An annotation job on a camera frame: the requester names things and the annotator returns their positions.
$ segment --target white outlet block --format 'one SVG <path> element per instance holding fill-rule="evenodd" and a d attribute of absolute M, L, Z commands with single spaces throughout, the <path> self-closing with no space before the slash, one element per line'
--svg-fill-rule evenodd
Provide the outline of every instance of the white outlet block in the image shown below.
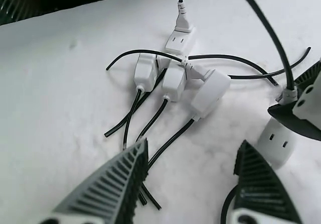
<path fill-rule="evenodd" d="M 165 45 L 165 51 L 177 56 L 188 56 L 196 41 L 196 29 L 191 32 L 173 31 Z"/>
<path fill-rule="evenodd" d="M 273 169 L 281 168 L 292 155 L 296 142 L 293 132 L 271 118 L 255 148 Z"/>

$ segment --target black ribbed plastic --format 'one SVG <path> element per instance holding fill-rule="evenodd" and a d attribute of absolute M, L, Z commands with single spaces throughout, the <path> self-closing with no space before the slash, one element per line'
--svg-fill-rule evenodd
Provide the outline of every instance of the black ribbed plastic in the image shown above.
<path fill-rule="evenodd" d="M 314 83 L 320 71 L 321 62 L 317 62 L 295 80 L 295 85 L 298 88 L 299 95 L 301 95 L 307 87 Z"/>
<path fill-rule="evenodd" d="M 239 175 L 234 209 L 246 208 L 302 223 L 272 168 L 246 140 L 237 153 L 234 174 Z"/>
<path fill-rule="evenodd" d="M 321 62 L 317 62 L 295 80 L 299 98 L 301 97 L 304 90 L 315 82 L 320 71 Z M 292 110 L 295 104 L 296 102 L 292 102 L 286 105 L 276 104 L 269 107 L 267 111 L 273 118 L 278 120 L 288 129 L 298 133 L 299 135 L 321 141 L 321 130 L 319 130 L 309 121 L 301 120 L 293 114 Z"/>
<path fill-rule="evenodd" d="M 100 167 L 54 211 L 98 216 L 106 224 L 132 223 L 147 163 L 147 140 L 143 139 Z"/>

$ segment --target white tabletop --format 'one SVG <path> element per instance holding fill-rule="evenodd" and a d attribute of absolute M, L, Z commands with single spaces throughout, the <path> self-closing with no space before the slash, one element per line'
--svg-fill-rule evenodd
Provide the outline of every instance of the white tabletop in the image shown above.
<path fill-rule="evenodd" d="M 321 55 L 321 0 L 257 0 L 299 76 Z M 185 0 L 198 29 L 195 54 L 233 54 L 267 71 L 282 68 L 277 51 L 244 0 Z M 123 129 L 103 133 L 134 99 L 137 55 L 105 67 L 131 49 L 162 50 L 177 17 L 177 0 L 106 0 L 0 27 L 0 220 L 24 223 L 51 211 L 81 181 L 120 152 Z M 257 74 L 228 60 L 199 61 L 229 74 Z M 276 78 L 285 83 L 285 76 Z M 151 156 L 189 118 L 189 84 L 148 132 Z M 134 223 L 218 223 L 237 183 L 237 149 L 255 144 L 269 120 L 273 88 L 266 80 L 234 80 L 210 116 L 195 123 L 157 161 L 146 185 L 162 205 L 135 210 Z M 137 111 L 128 144 L 161 104 L 158 88 Z M 321 222 L 321 143 L 297 137 L 277 172 L 303 222 Z"/>

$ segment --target white adapter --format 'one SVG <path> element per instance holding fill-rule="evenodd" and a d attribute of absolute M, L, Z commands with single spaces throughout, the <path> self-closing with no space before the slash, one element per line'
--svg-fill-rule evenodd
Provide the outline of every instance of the white adapter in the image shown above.
<path fill-rule="evenodd" d="M 196 29 L 188 19 L 184 3 L 178 2 L 176 26 L 165 45 L 165 51 L 177 56 L 188 56 L 196 41 Z"/>
<path fill-rule="evenodd" d="M 177 65 L 177 63 L 172 60 L 163 80 L 162 90 L 164 92 L 164 98 L 173 102 L 180 100 L 185 89 L 186 81 L 185 68 Z"/>
<path fill-rule="evenodd" d="M 198 121 L 205 118 L 214 109 L 216 102 L 225 94 L 230 84 L 231 78 L 228 75 L 213 70 L 191 102 L 193 119 Z"/>
<path fill-rule="evenodd" d="M 152 54 L 140 53 L 134 75 L 136 90 L 150 92 L 153 90 L 158 74 L 156 56 Z"/>
<path fill-rule="evenodd" d="M 271 118 L 263 130 L 255 148 L 272 166 L 281 168 L 292 155 L 296 142 L 293 132 Z"/>

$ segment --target white plug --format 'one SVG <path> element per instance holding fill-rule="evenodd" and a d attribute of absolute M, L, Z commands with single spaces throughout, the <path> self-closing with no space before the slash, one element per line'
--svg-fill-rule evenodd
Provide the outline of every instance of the white plug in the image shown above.
<path fill-rule="evenodd" d="M 179 66 L 172 60 L 163 80 L 162 90 L 164 92 L 164 98 L 173 102 L 180 100 L 185 89 L 186 81 L 185 68 Z"/>
<path fill-rule="evenodd" d="M 192 32 L 194 26 L 188 18 L 186 6 L 183 2 L 178 2 L 179 15 L 176 19 L 175 31 L 178 32 Z"/>
<path fill-rule="evenodd" d="M 228 75 L 213 70 L 191 102 L 193 119 L 198 121 L 205 118 L 215 108 L 216 102 L 225 94 L 230 84 L 231 78 Z"/>
<path fill-rule="evenodd" d="M 293 132 L 271 118 L 255 148 L 273 169 L 281 168 L 292 155 L 296 142 Z"/>
<path fill-rule="evenodd" d="M 150 92 L 153 90 L 158 74 L 156 56 L 152 54 L 140 53 L 134 75 L 136 90 Z"/>
<path fill-rule="evenodd" d="M 196 41 L 196 29 L 189 21 L 184 3 L 178 2 L 176 26 L 165 45 L 165 51 L 177 56 L 188 56 Z"/>

